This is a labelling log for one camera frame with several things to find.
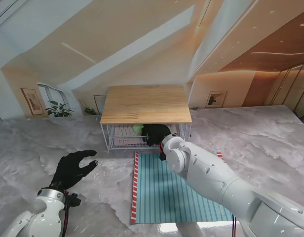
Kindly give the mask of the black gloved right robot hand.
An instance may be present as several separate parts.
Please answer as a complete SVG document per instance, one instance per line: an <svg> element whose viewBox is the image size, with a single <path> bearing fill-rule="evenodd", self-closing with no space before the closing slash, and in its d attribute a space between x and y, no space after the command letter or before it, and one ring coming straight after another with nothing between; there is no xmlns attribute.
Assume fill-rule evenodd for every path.
<svg viewBox="0 0 304 237"><path fill-rule="evenodd" d="M146 143L149 147L159 145L169 134L171 131L164 124L144 124L141 130L141 135L146 137Z"/></svg>

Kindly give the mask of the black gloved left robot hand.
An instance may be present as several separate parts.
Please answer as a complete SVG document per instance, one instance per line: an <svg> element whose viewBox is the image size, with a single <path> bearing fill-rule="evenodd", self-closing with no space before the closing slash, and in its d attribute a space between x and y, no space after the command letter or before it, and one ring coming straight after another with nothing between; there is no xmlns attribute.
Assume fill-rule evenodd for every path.
<svg viewBox="0 0 304 237"><path fill-rule="evenodd" d="M97 154L95 150L84 150L69 153L58 162L56 172L51 181L50 187L67 190L77 184L83 177L86 177L96 168L98 162L93 160L85 167L79 163L86 157L93 157Z"/></svg>

